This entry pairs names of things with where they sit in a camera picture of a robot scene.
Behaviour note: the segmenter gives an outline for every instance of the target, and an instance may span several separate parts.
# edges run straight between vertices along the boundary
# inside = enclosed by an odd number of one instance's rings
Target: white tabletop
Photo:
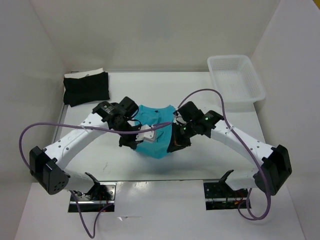
[[[119,102],[125,96],[138,105],[163,108],[177,107],[191,92],[212,88],[208,72],[147,72],[110,73],[109,91],[111,102]],[[204,113],[214,110],[215,93],[199,92],[190,100]],[[97,103],[68,107],[65,124],[81,123]],[[253,105],[238,112],[228,112],[228,120],[249,135],[264,141],[262,130]],[[64,128],[61,137],[70,128]],[[242,156],[220,142],[197,135],[191,139],[191,147],[154,159],[137,153],[128,147],[119,147],[119,136],[106,133],[90,143],[68,165],[67,169],[89,172],[101,181],[127,180],[179,180],[220,178],[230,170],[252,168]]]
[[[128,96],[137,104],[154,108],[178,106],[190,92],[211,87],[207,72],[110,74],[112,101]],[[213,99],[211,92],[197,93],[191,98],[204,112],[220,112]],[[69,107],[64,122],[80,123],[95,105]],[[227,117],[238,128],[264,140],[253,105],[244,111],[227,112]],[[96,139],[68,167],[90,172],[99,180],[219,178],[229,169],[251,167],[231,149],[204,136],[195,137],[191,147],[162,159],[119,148],[118,139],[115,134]],[[69,199],[66,191],[48,195],[38,183],[33,183],[15,239],[89,239],[78,214],[67,213]],[[266,199],[260,190],[252,191],[251,204],[257,215],[265,209]],[[95,212],[84,214],[91,232],[95,216]],[[241,218],[235,209],[206,211],[203,182],[191,180],[118,183],[115,210],[99,217],[96,239],[303,240],[304,235],[286,185],[272,197],[267,218],[252,222]]]

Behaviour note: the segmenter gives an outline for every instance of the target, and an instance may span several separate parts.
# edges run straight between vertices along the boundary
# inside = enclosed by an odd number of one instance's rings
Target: wire
[[[261,216],[255,216],[255,215],[251,212],[251,210],[250,210],[250,195],[251,195],[252,188],[249,189],[249,192],[248,192],[248,195],[247,195],[246,201],[245,201],[245,202],[246,202],[246,209],[247,209],[249,215],[250,215],[252,218],[243,215],[243,213],[242,213],[241,210],[240,210],[240,207],[241,207],[241,205],[244,203],[244,201],[238,205],[238,212],[239,212],[239,214],[240,214],[243,218],[245,218],[245,219],[247,219],[247,220],[250,220],[250,221],[262,220],[262,219],[264,219],[264,218],[268,215],[268,213],[269,213],[269,211],[270,211],[270,208],[271,208],[271,192],[270,192],[270,186],[269,186],[269,184],[268,184],[267,178],[266,178],[266,176],[265,176],[265,174],[264,174],[261,166],[260,166],[259,163],[258,163],[258,160],[257,160],[256,156],[252,153],[252,151],[249,149],[249,147],[246,145],[246,143],[242,140],[242,138],[236,133],[236,131],[231,128],[231,125],[229,124],[229,122],[228,122],[228,120],[227,120],[227,116],[226,116],[225,102],[224,102],[224,99],[223,99],[222,95],[220,94],[220,92],[218,92],[217,90],[211,89],[211,88],[203,88],[203,89],[196,90],[196,91],[190,93],[188,96],[186,96],[186,97],[182,100],[182,102],[179,104],[178,108],[180,108],[181,105],[182,105],[190,96],[192,96],[192,95],[195,94],[195,93],[202,92],[202,91],[211,91],[211,92],[215,92],[216,94],[218,94],[218,96],[220,97],[220,100],[221,100],[222,115],[223,115],[223,118],[224,118],[224,121],[225,121],[227,127],[228,127],[228,128],[230,129],[230,131],[235,135],[235,137],[239,140],[239,142],[243,145],[243,147],[247,150],[247,152],[249,153],[249,155],[250,155],[251,158],[253,159],[254,163],[256,164],[256,166],[257,166],[257,168],[258,168],[258,170],[259,170],[259,173],[260,173],[260,175],[261,175],[261,178],[262,178],[262,180],[263,180],[263,183],[264,183],[264,185],[265,185],[265,189],[266,189],[266,191],[265,191],[265,196],[266,196],[267,206],[266,206],[266,209],[265,209],[264,213],[263,213]]]
[[[102,193],[103,193],[103,196],[104,196],[104,198],[105,198],[105,202],[106,202],[106,204],[108,204],[108,199],[107,199],[107,197],[106,197],[105,192],[103,191]]]
[[[79,212],[80,220],[81,220],[81,222],[82,222],[82,225],[83,225],[83,227],[84,227],[84,230],[86,231],[86,233],[88,234],[88,236],[89,236],[91,239],[94,239],[95,236],[96,236],[96,224],[97,224],[97,220],[98,220],[99,215],[100,215],[106,208],[108,208],[109,206],[111,206],[113,203],[107,204],[106,206],[104,206],[103,208],[101,208],[101,210],[98,212],[98,214],[96,215],[96,217],[95,217],[95,219],[94,219],[93,234],[91,235],[91,233],[89,232],[89,230],[88,230],[88,228],[87,228],[87,225],[86,225],[86,223],[85,223],[84,217],[82,216],[78,199],[77,199],[77,197],[76,197],[76,195],[74,194],[73,191],[70,191],[70,193],[71,193],[71,196],[73,197],[73,199],[74,199],[74,201],[75,201],[75,205],[76,205],[76,208],[77,208],[77,210],[78,210],[78,212]]]
[[[241,195],[241,201],[242,201],[244,199],[244,194],[241,192],[241,190],[239,190],[238,192]]]
[[[135,112],[135,114],[133,114],[133,115],[131,116],[130,120],[133,119],[135,116],[137,116],[138,113],[139,113],[139,108],[138,108],[138,110]]]
[[[228,205],[228,196],[225,196],[225,205],[224,205],[224,209],[227,209],[227,205]]]
[[[100,210],[100,206],[101,206],[101,193],[99,194],[99,207],[98,207],[98,211]]]
[[[175,121],[176,121],[180,126],[183,125],[182,122],[178,121],[178,118],[182,118],[182,116],[177,116],[176,119],[175,119]]]
[[[132,121],[132,122],[139,122],[139,125],[142,126],[142,123],[138,120],[138,119],[128,119],[128,121]]]
[[[23,149],[22,149],[22,140],[23,140],[24,134],[30,128],[33,128],[35,126],[58,126],[58,127],[72,128],[72,129],[83,129],[83,128],[85,128],[85,129],[89,129],[89,130],[100,130],[100,131],[109,132],[109,133],[113,133],[113,134],[140,134],[140,133],[146,133],[146,132],[151,132],[151,131],[154,131],[154,130],[157,130],[157,129],[161,129],[161,128],[167,127],[169,125],[171,125],[171,122],[163,122],[163,123],[155,124],[154,127],[149,128],[149,129],[145,129],[145,130],[139,130],[139,131],[116,131],[116,130],[110,130],[108,128],[97,127],[97,126],[79,126],[79,125],[69,125],[69,124],[53,123],[53,122],[37,122],[37,123],[34,123],[34,124],[31,124],[31,125],[27,126],[21,132],[20,137],[19,137],[19,152],[20,152],[20,155],[21,155],[21,158],[22,158],[24,164],[30,169],[30,165],[27,162],[26,157],[25,157],[24,152],[23,152]],[[86,233],[88,234],[88,236],[91,239],[94,239],[95,236],[96,236],[96,223],[97,223],[97,220],[98,220],[98,217],[99,217],[100,213],[102,213],[107,207],[113,205],[113,203],[108,204],[107,197],[105,197],[107,204],[106,204],[106,206],[101,208],[100,211],[98,212],[98,214],[96,215],[95,220],[94,220],[94,224],[93,224],[93,235],[91,235],[91,233],[89,232],[89,230],[88,230],[88,228],[86,226],[84,218],[82,216],[78,199],[77,199],[77,197],[76,197],[76,195],[74,194],[73,191],[70,191],[70,193],[71,193],[71,195],[72,195],[72,197],[73,197],[73,199],[75,201],[75,205],[76,205],[76,208],[77,208],[77,210],[79,212],[79,216],[80,216],[82,225],[84,227],[84,230],[86,231]]]
[[[100,130],[100,131],[104,131],[104,132],[108,132],[108,133],[113,133],[113,134],[141,134],[141,133],[146,133],[146,132],[151,132],[157,129],[161,129],[164,127],[167,127],[171,125],[171,122],[163,122],[163,123],[158,123],[155,124],[154,127],[149,128],[149,129],[145,129],[145,130],[137,130],[137,131],[116,131],[116,130],[111,130],[108,128],[103,128],[103,127],[98,127],[98,126],[79,126],[79,125],[70,125],[70,124],[63,124],[63,123],[53,123],[53,122],[36,122],[33,123],[29,126],[27,126],[20,134],[19,137],[19,151],[20,151],[20,155],[22,157],[22,160],[24,162],[24,164],[30,168],[30,165],[28,163],[28,161],[25,158],[23,149],[22,149],[22,140],[24,137],[24,134],[30,129],[33,128],[35,126],[58,126],[58,127],[65,127],[65,128],[71,128],[71,129],[89,129],[89,130]]]

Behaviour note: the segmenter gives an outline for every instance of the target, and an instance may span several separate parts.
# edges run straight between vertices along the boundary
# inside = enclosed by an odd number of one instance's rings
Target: black fabric
[[[64,104],[71,107],[92,101],[109,100],[108,73],[102,72],[82,78],[64,78]]]

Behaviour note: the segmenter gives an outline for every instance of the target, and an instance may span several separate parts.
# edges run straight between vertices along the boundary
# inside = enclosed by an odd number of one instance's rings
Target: turquoise fabric
[[[153,125],[165,122],[173,122],[176,109],[169,105],[165,108],[151,108],[140,105],[139,112],[134,119],[139,120],[142,125]],[[156,139],[154,142],[143,141],[136,147],[136,151],[155,159],[161,159],[167,155],[167,149],[171,140],[172,125],[155,130]]]

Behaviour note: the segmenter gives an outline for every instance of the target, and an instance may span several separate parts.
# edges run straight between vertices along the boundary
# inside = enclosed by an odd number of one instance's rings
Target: purple cable
[[[87,226],[86,226],[84,217],[82,216],[81,209],[80,209],[80,205],[79,205],[79,202],[78,202],[78,199],[77,199],[76,195],[74,194],[73,191],[69,191],[69,192],[71,193],[71,196],[73,197],[73,199],[74,199],[74,201],[75,201],[75,205],[76,205],[76,208],[78,209],[79,216],[80,216],[82,225],[83,225],[83,227],[84,227],[84,230],[86,231],[86,233],[88,234],[88,236],[89,236],[91,239],[94,239],[95,236],[96,236],[96,224],[97,224],[98,217],[99,217],[100,213],[102,213],[107,207],[111,206],[113,203],[107,204],[106,206],[104,206],[103,208],[101,208],[101,210],[98,212],[98,214],[96,215],[96,217],[95,217],[95,219],[94,219],[93,234],[91,235],[91,233],[89,232],[89,230],[88,230],[88,228],[87,228]]]
[[[69,125],[69,124],[63,124],[63,123],[53,123],[53,122],[36,122],[33,123],[29,126],[27,126],[20,134],[19,137],[19,151],[20,155],[22,157],[22,160],[24,161],[24,164],[30,168],[28,161],[25,158],[24,152],[22,150],[22,139],[24,137],[24,134],[26,131],[28,131],[30,128],[35,127],[35,126],[58,126],[58,127],[65,127],[65,128],[71,128],[71,129],[89,129],[89,130],[100,130],[108,133],[113,133],[113,134],[141,134],[141,133],[146,133],[146,132],[151,132],[157,129],[161,129],[164,127],[167,127],[171,124],[171,122],[163,122],[163,123],[158,123],[155,127],[145,129],[145,130],[138,130],[138,131],[116,131],[116,130],[111,130],[108,128],[103,128],[103,127],[98,127],[98,126],[79,126],[79,125]]]
[[[188,96],[186,96],[186,97],[183,99],[183,101],[179,104],[178,108],[180,108],[181,105],[182,105],[191,95],[193,95],[193,94],[195,94],[195,93],[198,93],[198,92],[202,92],[202,91],[211,91],[211,92],[215,92],[216,94],[218,94],[218,96],[220,97],[220,100],[221,100],[222,115],[223,115],[223,118],[224,118],[224,121],[225,121],[226,125],[227,125],[228,128],[231,130],[231,132],[235,135],[235,137],[239,140],[239,142],[243,145],[243,147],[247,150],[247,152],[250,154],[251,158],[253,159],[254,163],[256,164],[256,166],[257,166],[257,168],[258,168],[258,170],[259,170],[259,173],[260,173],[260,175],[261,175],[261,177],[262,177],[262,180],[263,180],[263,182],[264,182],[264,185],[265,185],[265,189],[266,189],[265,196],[266,196],[267,206],[266,206],[266,209],[265,209],[264,213],[263,213],[261,216],[255,216],[255,215],[251,212],[251,210],[250,210],[250,195],[251,195],[252,188],[249,189],[248,195],[247,195],[247,197],[246,197],[246,209],[247,209],[248,213],[250,214],[250,216],[251,216],[252,218],[243,215],[242,212],[240,211],[240,207],[241,207],[241,205],[242,205],[244,202],[242,202],[242,203],[240,203],[240,204],[238,205],[238,212],[239,212],[239,214],[240,214],[243,218],[245,218],[245,219],[247,219],[247,220],[251,220],[251,221],[262,220],[262,219],[264,219],[264,218],[268,215],[268,213],[269,213],[269,211],[270,211],[270,208],[271,208],[271,192],[270,192],[270,186],[269,186],[269,184],[268,184],[267,178],[266,178],[266,176],[265,176],[265,174],[264,174],[261,166],[260,166],[259,163],[258,163],[258,160],[257,160],[256,156],[251,152],[251,150],[249,149],[249,147],[248,147],[248,146],[246,145],[246,143],[241,139],[241,137],[235,132],[235,130],[233,130],[233,129],[231,128],[231,125],[229,124],[229,122],[228,122],[228,120],[227,120],[227,116],[226,116],[225,102],[224,102],[223,97],[222,97],[222,95],[220,94],[220,92],[218,92],[217,90],[211,89],[211,88],[203,88],[203,89],[196,90],[196,91],[190,93]]]
[[[158,123],[155,127],[152,127],[150,129],[145,129],[145,130],[139,130],[139,131],[116,131],[116,130],[111,130],[111,129],[107,129],[107,128],[103,128],[103,127],[97,127],[97,126],[78,126],[78,125],[69,125],[69,124],[52,123],[52,122],[37,122],[37,123],[34,123],[34,124],[31,124],[31,125],[27,126],[21,132],[20,137],[19,137],[19,151],[20,151],[21,158],[24,161],[24,164],[30,169],[30,165],[29,165],[28,161],[26,160],[24,152],[23,152],[23,149],[22,149],[22,139],[24,137],[24,134],[30,128],[35,127],[35,126],[43,126],[43,125],[44,126],[58,126],[58,127],[72,128],[72,129],[83,129],[83,128],[85,128],[85,129],[90,129],[90,130],[105,131],[105,132],[114,133],[114,134],[140,134],[140,133],[146,133],[146,132],[151,132],[151,131],[154,131],[154,130],[157,130],[157,129],[161,129],[161,128],[169,126],[170,124],[171,124],[171,122]],[[106,206],[104,206],[98,212],[98,214],[95,217],[94,224],[93,224],[93,235],[91,235],[91,233],[89,232],[89,230],[88,230],[88,228],[86,226],[84,218],[82,216],[80,205],[79,205],[79,202],[77,200],[77,197],[75,196],[75,194],[72,191],[70,191],[70,193],[71,193],[71,195],[72,195],[72,197],[73,197],[73,199],[75,201],[75,205],[76,205],[76,208],[77,208],[77,210],[79,212],[79,216],[80,216],[82,225],[84,227],[84,230],[86,231],[86,233],[88,234],[88,236],[91,239],[94,239],[95,236],[96,236],[96,224],[97,224],[97,220],[98,220],[98,217],[99,217],[100,213],[102,213],[103,210],[105,210],[107,207],[109,207],[112,204],[107,204]]]

